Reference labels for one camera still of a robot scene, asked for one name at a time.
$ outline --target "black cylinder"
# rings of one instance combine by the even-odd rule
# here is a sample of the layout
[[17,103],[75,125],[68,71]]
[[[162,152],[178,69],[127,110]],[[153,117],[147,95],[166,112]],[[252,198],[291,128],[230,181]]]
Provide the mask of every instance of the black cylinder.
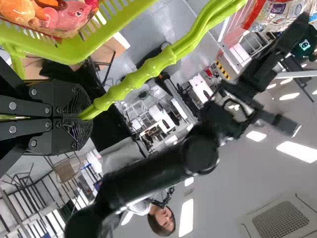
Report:
[[213,139],[190,136],[182,143],[107,175],[101,197],[115,211],[214,168],[217,160]]

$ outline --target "yellow black warning stripe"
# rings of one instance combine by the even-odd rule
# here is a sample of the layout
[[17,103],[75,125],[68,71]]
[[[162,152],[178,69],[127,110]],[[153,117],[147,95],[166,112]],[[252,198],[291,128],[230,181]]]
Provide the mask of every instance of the yellow black warning stripe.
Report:
[[223,75],[226,77],[226,79],[231,80],[230,76],[228,75],[228,73],[226,72],[226,70],[224,70],[224,68],[222,67],[222,65],[219,63],[219,61],[215,61],[217,67],[220,69],[221,73],[223,73]]

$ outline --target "dark hair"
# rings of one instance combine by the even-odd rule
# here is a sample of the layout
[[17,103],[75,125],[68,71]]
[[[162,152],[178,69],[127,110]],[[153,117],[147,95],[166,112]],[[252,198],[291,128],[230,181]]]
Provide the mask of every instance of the dark hair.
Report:
[[160,237],[168,237],[169,235],[173,234],[176,230],[176,221],[175,221],[174,213],[168,206],[166,206],[166,207],[171,211],[172,219],[174,221],[174,229],[171,232],[168,231],[167,229],[165,229],[164,227],[162,227],[157,222],[155,215],[148,214],[148,222],[149,222],[149,225],[150,225],[152,231]]

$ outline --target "chair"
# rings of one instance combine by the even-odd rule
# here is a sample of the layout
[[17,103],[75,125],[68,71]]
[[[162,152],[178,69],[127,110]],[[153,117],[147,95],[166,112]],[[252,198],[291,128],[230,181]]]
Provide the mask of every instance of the chair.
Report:
[[44,156],[44,159],[47,161],[47,163],[50,165],[50,167],[55,171],[56,175],[56,181],[57,183],[65,183],[76,177],[80,169],[82,167],[82,162],[80,161],[78,155],[76,152],[72,156],[75,156],[77,160],[79,161],[79,168],[78,171],[74,171],[73,167],[70,164],[70,160],[72,157],[69,157],[66,153],[64,154],[66,156],[65,159],[62,161],[59,161],[56,164],[53,164],[51,158],[49,156]]

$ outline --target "green plastic handle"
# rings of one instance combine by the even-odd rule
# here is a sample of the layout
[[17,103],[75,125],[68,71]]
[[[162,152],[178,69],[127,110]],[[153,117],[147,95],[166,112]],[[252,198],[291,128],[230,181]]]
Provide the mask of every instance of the green plastic handle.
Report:
[[111,87],[102,97],[96,98],[78,117],[92,120],[108,110],[113,103],[123,100],[130,91],[141,88],[148,79],[157,77],[166,67],[176,64],[192,52],[211,28],[237,12],[246,2],[247,0],[211,0],[182,39],[166,47],[158,56],[146,60],[140,69],[128,74],[123,82]]

